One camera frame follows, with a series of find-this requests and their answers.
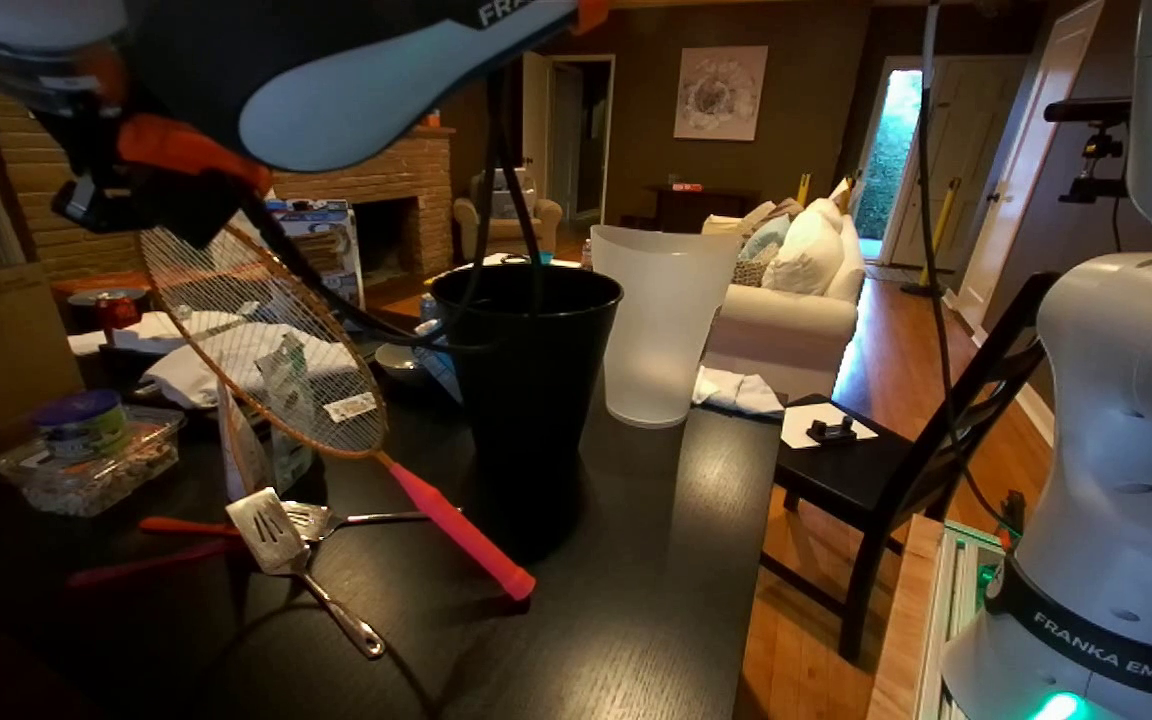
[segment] white sofa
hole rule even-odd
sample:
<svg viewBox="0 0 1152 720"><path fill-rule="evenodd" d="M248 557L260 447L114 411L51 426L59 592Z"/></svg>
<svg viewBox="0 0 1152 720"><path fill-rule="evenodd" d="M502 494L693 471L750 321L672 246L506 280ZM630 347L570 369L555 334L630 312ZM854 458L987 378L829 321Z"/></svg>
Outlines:
<svg viewBox="0 0 1152 720"><path fill-rule="evenodd" d="M779 294L728 284L728 298L714 321L706 363L766 378L785 400L792 397L832 397L846 351L855 334L863 262L855 226L846 213L848 195L818 202L810 213L821 230L836 231L841 246L836 273L818 280L821 294Z"/></svg>

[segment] cushion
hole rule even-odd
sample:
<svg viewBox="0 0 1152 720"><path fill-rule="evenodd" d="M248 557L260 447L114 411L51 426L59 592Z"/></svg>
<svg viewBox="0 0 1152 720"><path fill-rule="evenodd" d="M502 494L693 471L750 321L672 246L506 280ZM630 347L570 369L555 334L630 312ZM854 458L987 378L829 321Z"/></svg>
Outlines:
<svg viewBox="0 0 1152 720"><path fill-rule="evenodd" d="M766 290L792 298L829 294L846 263L846 213L832 202L814 202L785 231L778 262L766 273Z"/></svg>
<svg viewBox="0 0 1152 720"><path fill-rule="evenodd" d="M756 231L750 231L745 246L736 249L733 284L766 284L766 273L779 251L785 231L789 218L771 218Z"/></svg>

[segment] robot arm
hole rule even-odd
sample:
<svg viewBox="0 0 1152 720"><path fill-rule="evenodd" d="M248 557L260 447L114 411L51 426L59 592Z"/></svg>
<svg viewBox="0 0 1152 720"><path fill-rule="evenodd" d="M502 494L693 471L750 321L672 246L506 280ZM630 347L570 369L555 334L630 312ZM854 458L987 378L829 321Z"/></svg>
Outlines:
<svg viewBox="0 0 1152 720"><path fill-rule="evenodd" d="M260 169L370 161L572 20L578 0L0 0L0 90L70 152L57 213L210 239Z"/></svg>

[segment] white plastic cup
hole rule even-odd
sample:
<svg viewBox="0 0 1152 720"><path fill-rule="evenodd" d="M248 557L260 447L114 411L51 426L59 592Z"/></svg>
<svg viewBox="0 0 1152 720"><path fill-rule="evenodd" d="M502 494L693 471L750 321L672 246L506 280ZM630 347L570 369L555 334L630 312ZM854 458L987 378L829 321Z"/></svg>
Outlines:
<svg viewBox="0 0 1152 720"><path fill-rule="evenodd" d="M733 284L736 239L598 226L590 262L626 290L604 351L609 411L644 430L680 426Z"/></svg>

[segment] black table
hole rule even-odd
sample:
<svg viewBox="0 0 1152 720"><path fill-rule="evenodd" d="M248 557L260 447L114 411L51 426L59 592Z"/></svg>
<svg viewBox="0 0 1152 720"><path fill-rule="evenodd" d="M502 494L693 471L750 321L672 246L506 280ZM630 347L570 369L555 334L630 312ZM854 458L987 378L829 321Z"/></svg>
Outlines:
<svg viewBox="0 0 1152 720"><path fill-rule="evenodd" d="M387 453L444 483L468 476L455 410L394 404ZM778 430L696 410L626 430L592 410L583 518L542 566L532 608L428 526L336 534L317 578L394 646L365 661L288 580L211 557L70 592L77 568L176 553L149 511L222 519L216 446L102 519L32 511L0 483L0 627L114 716L733 716ZM327 465L336 511L409 510L382 465Z"/></svg>

